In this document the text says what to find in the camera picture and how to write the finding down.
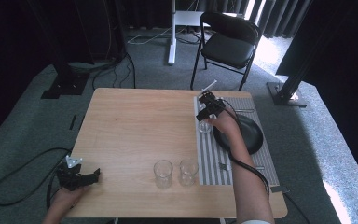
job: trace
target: metal stand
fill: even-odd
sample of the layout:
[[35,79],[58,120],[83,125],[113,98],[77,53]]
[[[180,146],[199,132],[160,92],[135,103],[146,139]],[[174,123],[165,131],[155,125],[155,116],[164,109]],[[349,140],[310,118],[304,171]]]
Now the metal stand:
[[279,94],[283,86],[282,83],[268,82],[267,86],[275,105],[294,105],[299,107],[307,106],[307,103],[303,100],[301,92],[299,90],[297,90],[289,100],[286,100]]

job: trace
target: wooden table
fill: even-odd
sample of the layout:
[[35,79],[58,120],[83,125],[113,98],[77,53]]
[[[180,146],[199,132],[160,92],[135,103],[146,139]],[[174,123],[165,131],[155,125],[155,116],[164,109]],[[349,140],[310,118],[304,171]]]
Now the wooden table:
[[[232,186],[179,184],[179,163],[197,158],[194,96],[199,91],[98,89],[72,153],[83,158],[81,174],[101,168],[100,182],[68,217],[235,217]],[[247,92],[214,91],[216,96],[251,97]],[[153,166],[173,165],[172,185],[158,189]],[[271,193],[275,217],[287,208]]]

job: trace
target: black cable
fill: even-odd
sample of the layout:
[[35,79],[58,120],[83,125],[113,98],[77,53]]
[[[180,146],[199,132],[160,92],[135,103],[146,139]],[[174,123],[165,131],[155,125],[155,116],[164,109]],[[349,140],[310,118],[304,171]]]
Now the black cable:
[[128,72],[127,72],[127,75],[120,81],[120,83],[118,83],[118,87],[119,88],[121,88],[121,84],[127,79],[127,77],[129,77],[130,76],[130,72],[131,72],[131,70],[130,70],[130,68],[129,68],[129,63],[127,63],[127,70],[128,70]]
[[115,80],[113,80],[112,88],[115,87],[116,81],[118,79],[117,73],[116,73],[116,67],[113,69],[113,74],[115,74]]
[[310,224],[310,221],[308,220],[307,216],[303,213],[303,211],[300,209],[300,207],[293,201],[293,199],[287,194],[287,192],[283,193],[283,196],[285,196],[298,210],[298,212],[301,214],[301,216],[306,220],[308,224]]
[[66,151],[65,155],[54,165],[54,167],[48,172],[48,174],[43,178],[43,180],[36,186],[35,189],[33,189],[29,194],[27,194],[26,196],[24,196],[23,198],[18,199],[17,201],[11,202],[11,203],[0,203],[0,206],[11,206],[13,204],[16,203],[20,203],[22,201],[24,201],[25,199],[29,198],[31,195],[33,195],[41,186],[42,184],[46,181],[46,179],[48,178],[48,176],[56,169],[56,167],[61,163],[62,159],[68,154],[70,153],[72,150],[71,149],[67,149],[64,147],[54,147],[51,149],[48,149],[44,152],[41,152],[39,154],[37,154],[35,157],[33,157],[32,159],[30,159],[29,161],[27,161],[26,163],[24,163],[22,166],[20,166],[18,169],[14,170],[13,172],[9,173],[8,175],[5,175],[4,177],[2,177],[0,179],[0,185],[2,184],[2,182],[4,182],[6,179],[8,179],[10,176],[16,174],[18,171],[20,171],[22,168],[24,168],[26,165],[28,165],[29,163],[31,163],[32,161],[34,161],[35,159],[37,159],[38,157],[53,151],[53,150],[64,150]]
[[135,73],[135,63],[133,62],[132,60],[132,57],[130,56],[129,53],[127,53],[127,57],[128,59],[130,60],[131,64],[132,64],[132,71],[133,71],[133,88],[136,89],[136,80],[135,80],[135,77],[136,77],[136,73]]
[[232,154],[231,154],[231,151],[228,152],[228,157],[230,158],[231,161],[234,161],[237,165],[239,165],[240,167],[254,173],[255,175],[257,175],[261,181],[263,181],[263,184],[264,184],[264,188],[266,189],[266,193],[267,193],[267,196],[269,196],[269,182],[267,181],[267,179],[263,176],[263,174],[261,174],[259,171],[257,171],[255,168],[253,168],[252,166],[244,163],[244,162],[241,162],[241,161],[238,161],[237,159],[235,159]]

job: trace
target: black curtain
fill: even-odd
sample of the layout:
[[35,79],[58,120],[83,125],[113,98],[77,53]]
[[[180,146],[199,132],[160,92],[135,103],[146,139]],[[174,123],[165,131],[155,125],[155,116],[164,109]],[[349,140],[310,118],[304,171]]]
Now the black curtain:
[[[319,54],[307,60],[321,35]],[[310,65],[304,80],[318,89],[358,163],[358,2],[313,1],[277,74],[295,76],[303,63]]]

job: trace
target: gray carpet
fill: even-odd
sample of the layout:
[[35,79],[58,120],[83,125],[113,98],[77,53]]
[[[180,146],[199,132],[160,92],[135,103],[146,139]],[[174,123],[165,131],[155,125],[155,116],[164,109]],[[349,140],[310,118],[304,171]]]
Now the gray carpet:
[[[189,90],[197,46],[178,42],[175,65],[169,66],[168,41],[161,38],[144,45],[128,45],[135,64],[137,88]],[[241,80],[238,74],[212,65],[206,71],[201,68],[200,63],[195,89],[207,86],[214,79],[218,80],[215,91],[238,88]],[[127,76],[129,70],[133,72],[130,61],[125,59],[115,70],[117,77],[113,69],[93,73],[81,96],[61,96],[58,100],[40,99],[56,76],[53,67],[37,75],[0,127],[0,178],[49,148],[71,148],[93,93],[92,78],[98,75],[95,87],[113,87],[115,83],[115,88],[132,88],[132,73]],[[358,167],[317,90],[307,83],[300,85],[308,102],[306,108],[276,106],[266,85],[271,81],[279,79],[254,64],[243,91],[254,97],[280,183],[290,189],[289,195],[311,223],[340,223],[324,183],[336,191],[346,207],[338,209],[339,213],[346,211],[351,223],[358,223]],[[76,120],[71,127],[74,115]],[[63,151],[50,152],[5,181],[0,185],[0,202],[12,202],[30,192],[61,155]],[[0,206],[0,223],[40,223],[46,214],[47,184],[48,181],[44,182],[21,203]],[[287,200],[286,203],[288,215],[276,222],[306,223],[293,204]],[[109,220],[66,218],[62,223],[103,224]],[[142,221],[125,219],[125,223]],[[176,223],[190,223],[190,220],[176,220]]]

